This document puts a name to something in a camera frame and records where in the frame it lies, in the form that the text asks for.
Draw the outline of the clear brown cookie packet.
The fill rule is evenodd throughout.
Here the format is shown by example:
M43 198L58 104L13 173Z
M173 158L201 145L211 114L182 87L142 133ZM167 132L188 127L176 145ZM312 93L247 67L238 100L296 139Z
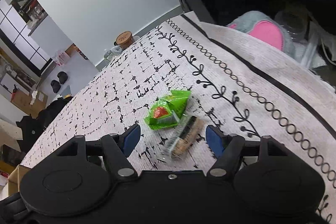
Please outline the clear brown cookie packet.
M166 143L163 154L171 159L184 157L203 128L203 125L203 120L197 116L183 114L179 125L177 125L173 135Z

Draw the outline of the bright green triangular snack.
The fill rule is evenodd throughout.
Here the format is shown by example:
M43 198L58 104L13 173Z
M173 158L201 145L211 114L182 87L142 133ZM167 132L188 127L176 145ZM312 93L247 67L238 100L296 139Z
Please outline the bright green triangular snack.
M159 98L150 108L145 123L152 130L174 127L179 124L187 106L190 90L172 90Z

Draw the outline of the patterned white bed cloth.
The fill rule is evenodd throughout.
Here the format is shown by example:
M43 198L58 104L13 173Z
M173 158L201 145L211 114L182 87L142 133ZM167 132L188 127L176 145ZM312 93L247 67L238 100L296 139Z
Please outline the patterned white bed cloth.
M173 129L153 131L149 109L172 90L191 92L187 111L225 134L270 135L325 182L317 209L335 223L335 91L278 49L193 12L149 31L115 57L48 126L23 159L32 168L75 135L96 140L133 124L141 138L129 160L142 170L209 170L215 157L199 133L178 162L162 151Z

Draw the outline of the left black slipper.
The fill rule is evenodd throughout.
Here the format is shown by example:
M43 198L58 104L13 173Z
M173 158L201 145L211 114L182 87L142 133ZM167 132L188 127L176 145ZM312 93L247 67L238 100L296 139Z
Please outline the left black slipper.
M52 87L52 91L57 94L60 91L61 88L61 84L59 81L57 80L52 80L51 81L51 87Z

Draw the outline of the black slipper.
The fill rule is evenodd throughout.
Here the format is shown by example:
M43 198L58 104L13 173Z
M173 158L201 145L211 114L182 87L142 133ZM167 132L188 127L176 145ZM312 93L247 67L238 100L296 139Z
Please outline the black slipper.
M65 82L68 80L68 75L64 71L59 72L57 77L61 85L65 84Z
M51 87L52 87L52 91L57 94L60 91L61 88L61 84L59 81L57 80L52 80L51 81Z

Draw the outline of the right black slipper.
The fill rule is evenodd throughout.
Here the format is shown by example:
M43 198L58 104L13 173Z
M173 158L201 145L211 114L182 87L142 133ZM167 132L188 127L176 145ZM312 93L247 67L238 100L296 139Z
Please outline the right black slipper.
M68 75L64 71L59 72L57 77L61 85L65 84L65 82L68 80Z

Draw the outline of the cork lid glass jar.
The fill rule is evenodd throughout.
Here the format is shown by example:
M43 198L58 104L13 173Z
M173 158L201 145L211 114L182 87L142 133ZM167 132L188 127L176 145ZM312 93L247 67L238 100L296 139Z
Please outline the cork lid glass jar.
M127 49L135 42L134 37L130 31L125 31L116 38L115 46L120 46L123 50Z

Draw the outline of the small cardboard box on floor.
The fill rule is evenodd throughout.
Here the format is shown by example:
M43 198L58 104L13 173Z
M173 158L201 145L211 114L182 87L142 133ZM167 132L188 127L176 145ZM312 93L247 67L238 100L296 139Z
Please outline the small cardboard box on floor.
M17 90L11 96L11 103L33 118L36 118L46 108L47 100L48 96L40 91L37 91L36 98L33 98L30 94L27 95L21 90Z

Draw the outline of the pink water bottle pack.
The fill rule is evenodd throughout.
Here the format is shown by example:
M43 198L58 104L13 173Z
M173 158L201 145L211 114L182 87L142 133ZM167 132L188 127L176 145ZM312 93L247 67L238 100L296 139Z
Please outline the pink water bottle pack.
M53 56L52 60L58 65L63 66L70 60L70 56L63 50L58 50Z

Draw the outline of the grey pink plush toy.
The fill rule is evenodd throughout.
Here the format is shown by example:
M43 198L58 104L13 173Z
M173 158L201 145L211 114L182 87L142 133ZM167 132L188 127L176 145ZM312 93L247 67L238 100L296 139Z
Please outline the grey pink plush toy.
M295 46L287 30L260 11L248 11L227 27L253 36L288 56L295 57Z

